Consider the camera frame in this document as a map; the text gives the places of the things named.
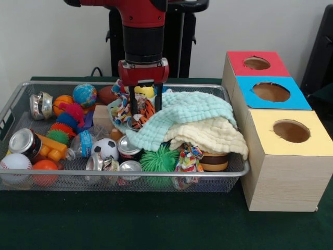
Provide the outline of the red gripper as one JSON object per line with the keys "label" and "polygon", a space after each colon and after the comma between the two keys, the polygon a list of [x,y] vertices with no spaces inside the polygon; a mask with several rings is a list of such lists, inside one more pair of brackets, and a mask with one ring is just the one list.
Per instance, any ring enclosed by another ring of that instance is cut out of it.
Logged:
{"label": "red gripper", "polygon": [[156,89],[155,110],[162,109],[163,83],[169,76],[169,63],[166,58],[153,64],[131,64],[126,60],[118,62],[118,72],[124,86],[129,87],[131,114],[137,114],[137,100],[135,97],[135,87],[139,84],[154,83]]}

